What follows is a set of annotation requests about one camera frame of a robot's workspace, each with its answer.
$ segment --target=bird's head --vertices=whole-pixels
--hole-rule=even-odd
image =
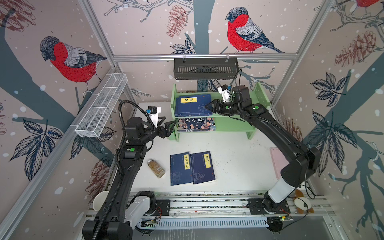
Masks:
[[[225,19],[233,23],[240,15],[248,15],[248,11],[244,7],[235,7],[229,11]]]
[[[56,60],[54,47],[59,42],[60,41],[54,36],[48,36],[42,40],[42,42],[40,43],[40,51],[44,61],[48,59],[52,61]]]

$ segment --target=yellow title label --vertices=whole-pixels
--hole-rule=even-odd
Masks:
[[[205,168],[211,167],[211,161],[209,160],[209,154],[204,154],[204,162],[205,162]]]
[[[195,103],[197,102],[197,98],[181,98],[181,103]]]
[[[184,155],[184,169],[190,169],[190,165],[189,165],[189,154],[185,154]]]

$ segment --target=book cover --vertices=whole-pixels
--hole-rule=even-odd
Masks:
[[[189,152],[170,156],[170,185],[193,182]]]
[[[210,151],[193,153],[190,158],[194,177],[193,184],[216,180]]]
[[[210,94],[199,94],[191,96],[181,96],[176,99],[175,116],[210,116],[212,112],[205,109],[205,106],[211,102]]]
[[[179,118],[177,120],[178,132],[206,132],[215,130],[214,118]]]

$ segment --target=wire basket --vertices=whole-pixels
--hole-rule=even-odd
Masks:
[[[182,58],[174,60],[175,79],[234,79],[237,58]]]
[[[127,82],[125,74],[111,74],[75,130],[80,137],[100,136]]]

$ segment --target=green bookshelf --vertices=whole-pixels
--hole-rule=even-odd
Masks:
[[[172,90],[172,97],[170,100],[170,108],[172,113],[173,120],[177,120],[179,118],[185,118],[185,117],[175,117],[175,107],[176,107],[176,99],[180,96],[189,96],[189,95],[197,95],[197,94],[211,94],[211,99],[222,99],[220,93],[178,93],[176,89],[176,84],[173,85]],[[260,85],[260,83],[256,83],[255,88],[253,91],[250,91],[249,93],[252,103],[261,103],[265,107],[269,107],[271,105],[267,95],[265,94],[264,89]],[[235,120],[232,118],[229,118],[227,116],[219,115],[217,113],[212,114],[209,117],[215,118],[215,125],[216,125],[216,131],[211,132],[199,132],[199,133],[205,133],[205,134],[214,134],[215,132],[245,132],[247,134],[247,138],[251,140],[253,136],[255,135],[255,132],[257,129],[253,126],[251,126],[248,122],[242,122],[239,120]],[[175,131],[172,133],[172,135],[169,137],[169,140],[176,140],[179,141],[180,134],[189,134],[190,132],[178,132],[177,126],[175,126]]]

